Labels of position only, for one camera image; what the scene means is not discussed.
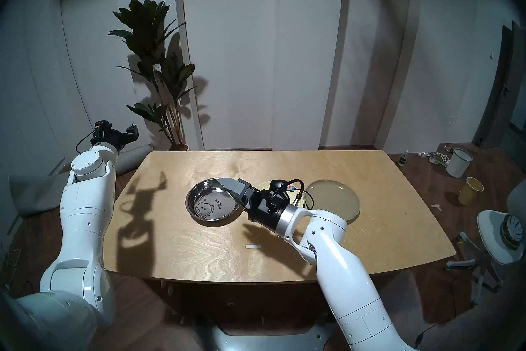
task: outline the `door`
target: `door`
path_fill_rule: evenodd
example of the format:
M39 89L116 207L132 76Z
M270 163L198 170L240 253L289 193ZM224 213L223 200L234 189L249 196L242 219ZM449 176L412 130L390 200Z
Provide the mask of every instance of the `door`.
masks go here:
M502 42L493 88L473 143L480 148L500 146L521 86L524 64L524 30L515 23L502 26Z

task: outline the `wire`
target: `wire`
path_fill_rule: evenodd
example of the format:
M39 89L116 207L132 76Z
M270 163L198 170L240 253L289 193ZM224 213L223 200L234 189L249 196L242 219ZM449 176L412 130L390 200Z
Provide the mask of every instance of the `wire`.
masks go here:
M20 296L22 296L22 293L24 292L24 289L26 288L26 284L30 284L31 285L31 291L33 292L33 294L35 293L35 288L33 287L33 282L31 280L26 280L25 283L24 283L24 286L22 286L22 290L20 290L20 293L18 293L18 296L16 296L15 298L19 298Z
M77 143L77 146L75 147L75 150L77 151L77 153L81 154L81 152L78 151L78 146L79 146L79 144L80 144L81 142L83 142L83 141L84 141L84 140L85 140L90 134L92 134L94 131L95 131L95 130L92 129L92 130L86 135L86 137L84 137L81 141L79 141L79 142Z
M16 260L11 257L11 254L15 252L18 252L18 257L16 258ZM21 253L21 249L9 249L6 256L4 257L3 265L13 269L13 272L11 273L11 279L9 279L9 281L4 285L6 292L9 292L9 288L11 287L11 283L13 282L13 278L15 277L16 269L18 266L18 260L20 259Z
M449 289L451 291L451 296L453 297L453 318L448 318L447 320L444 320L442 322L439 322L439 323L436 323L434 325L432 325L431 327L428 327L426 328L424 331L422 331L418 336L417 336L417 339L414 341L414 348L415 349L418 349L418 346L420 345L420 343L422 342L422 340L424 339L424 333L427 331L427 330L431 330L431 328L433 327L436 327L440 324L444 324L444 323L447 323L447 322L450 322L450 321L453 321L454 319L457 318L457 304L455 303L455 293L453 292L453 282L455 280L457 280L461 275L462 275L462 272L465 271L465 270L462 270L461 273L458 274L457 277L455 277L453 280L451 280L451 282L449 283Z
M296 198L294 198L294 203L293 205L297 205L299 200L301 199L301 194L303 194L303 190L305 189L305 184L303 183L302 180L298 179L298 178L295 178L295 179L292 179L290 181L288 181L286 184L283 184L281 187L279 187L275 192L272 193L272 195L270 196L270 200L269 200L269 203L272 204L273 201L274 201L274 198L279 195L279 194L284 194L283 196L286 197L286 199L289 200L290 202L290 198L287 194L287 187L291 184L294 184L294 183L300 183L301 185L301 189L298 193L298 195L296 195Z
M307 205L307 201L306 200L304 201L307 209L313 209L314 208L314 198L313 198L313 196L310 195L307 191L303 191L303 192L305 192L305 194L307 194L310 197L311 201L313 202L313 204L309 208L309 206Z

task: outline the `stainless steel bowl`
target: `stainless steel bowl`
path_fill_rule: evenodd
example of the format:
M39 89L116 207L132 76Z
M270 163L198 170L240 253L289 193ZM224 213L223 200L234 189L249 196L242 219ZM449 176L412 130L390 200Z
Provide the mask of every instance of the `stainless steel bowl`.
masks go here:
M218 177L195 184L186 196L186 209L193 219L217 222L240 213L242 208L218 181Z

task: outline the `paper cup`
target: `paper cup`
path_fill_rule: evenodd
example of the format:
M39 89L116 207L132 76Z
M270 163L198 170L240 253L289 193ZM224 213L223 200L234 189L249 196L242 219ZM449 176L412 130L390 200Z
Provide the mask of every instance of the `paper cup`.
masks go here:
M471 204L477 195L484 191L482 183L473 177L466 178L462 191L459 194L459 202L462 205Z

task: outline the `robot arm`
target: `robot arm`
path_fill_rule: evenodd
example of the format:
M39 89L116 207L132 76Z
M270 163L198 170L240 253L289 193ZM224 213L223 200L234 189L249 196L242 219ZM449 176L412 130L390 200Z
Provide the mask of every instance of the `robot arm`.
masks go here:
M251 221L275 232L305 261L316 265L321 290L353 351L413 350L398 335L362 262L340 246L347 229L342 218L325 210L291 205L288 195L282 194L291 182L274 180L270 190L259 191L241 179L219 181L245 206ZM305 216L311 221L297 244L292 234Z
M121 133L95 124L93 147L72 161L60 201L62 247L40 280L40 293L3 305L43 349L85 349L98 326L113 322L115 298L103 265L103 239L113 214L115 163L137 140L137 126Z

